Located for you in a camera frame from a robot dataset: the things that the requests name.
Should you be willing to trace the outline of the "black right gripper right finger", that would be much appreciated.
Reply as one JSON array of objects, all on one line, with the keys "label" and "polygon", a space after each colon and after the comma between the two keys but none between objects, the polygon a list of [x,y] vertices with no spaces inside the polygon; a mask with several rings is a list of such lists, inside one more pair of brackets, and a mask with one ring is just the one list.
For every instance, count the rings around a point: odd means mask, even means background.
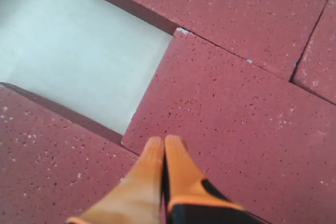
[{"label": "black right gripper right finger", "polygon": [[165,138],[167,223],[260,223],[198,168],[181,137]]}]

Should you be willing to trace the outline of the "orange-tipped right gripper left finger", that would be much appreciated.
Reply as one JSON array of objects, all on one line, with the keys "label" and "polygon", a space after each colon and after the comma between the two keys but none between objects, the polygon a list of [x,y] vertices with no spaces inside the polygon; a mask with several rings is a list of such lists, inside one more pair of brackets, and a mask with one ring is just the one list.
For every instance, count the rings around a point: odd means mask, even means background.
[{"label": "orange-tipped right gripper left finger", "polygon": [[105,197],[66,223],[160,223],[164,142],[148,139],[137,162]]}]

